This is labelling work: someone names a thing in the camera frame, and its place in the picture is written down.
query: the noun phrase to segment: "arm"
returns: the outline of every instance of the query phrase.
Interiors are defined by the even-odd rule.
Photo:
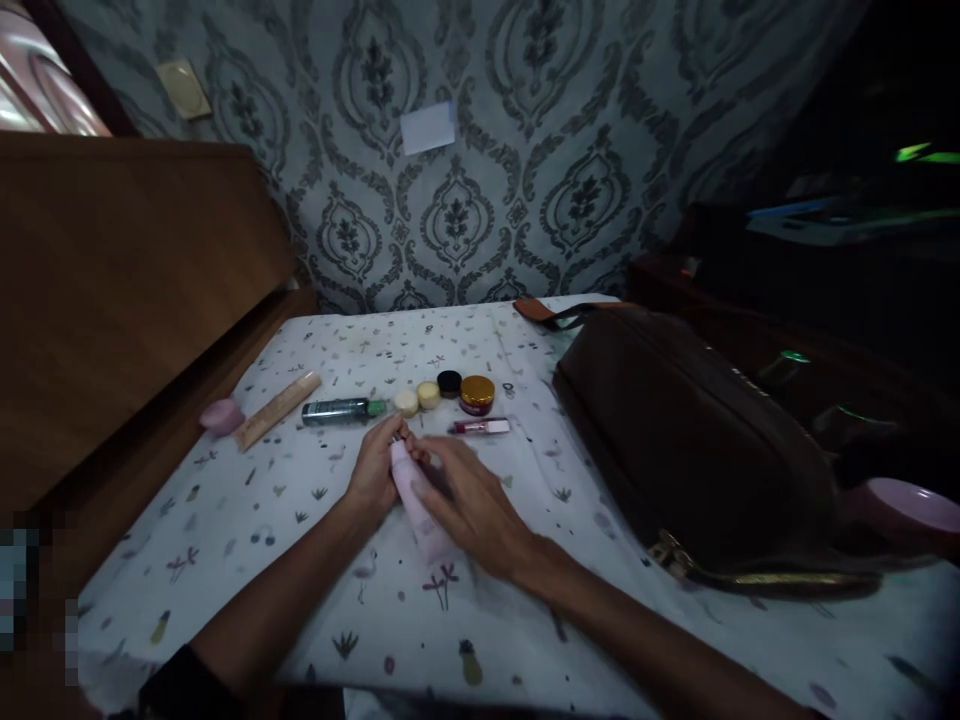
[[[399,415],[371,429],[344,496],[190,642],[235,696],[249,695],[276,672],[317,605],[396,501],[389,451],[394,433],[412,442]]]
[[[726,720],[812,714],[737,663],[647,609],[532,533],[499,479],[459,440],[425,438],[453,494],[416,490],[450,536],[487,572],[543,600],[616,659],[670,717]]]

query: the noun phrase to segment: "black lid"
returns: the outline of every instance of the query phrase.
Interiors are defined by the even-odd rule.
[[[444,370],[437,375],[437,385],[440,386],[441,393],[459,393],[462,380],[460,373],[453,370]]]

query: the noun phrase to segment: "brown bag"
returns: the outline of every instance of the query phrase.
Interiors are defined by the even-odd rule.
[[[773,597],[879,587],[831,548],[837,488],[821,448],[684,320],[627,303],[515,307],[555,329],[583,322],[554,387],[631,529],[672,573]]]

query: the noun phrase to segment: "paper note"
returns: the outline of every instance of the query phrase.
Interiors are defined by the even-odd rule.
[[[432,150],[450,145],[455,137],[453,102],[431,105],[400,116],[400,134],[403,136],[403,154]]]

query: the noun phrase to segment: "wallpaper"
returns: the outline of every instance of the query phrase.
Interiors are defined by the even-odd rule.
[[[148,137],[242,143],[328,311],[622,294],[740,195],[866,0],[61,0]],[[193,65],[213,115],[154,66]],[[452,100],[407,157],[399,118]]]

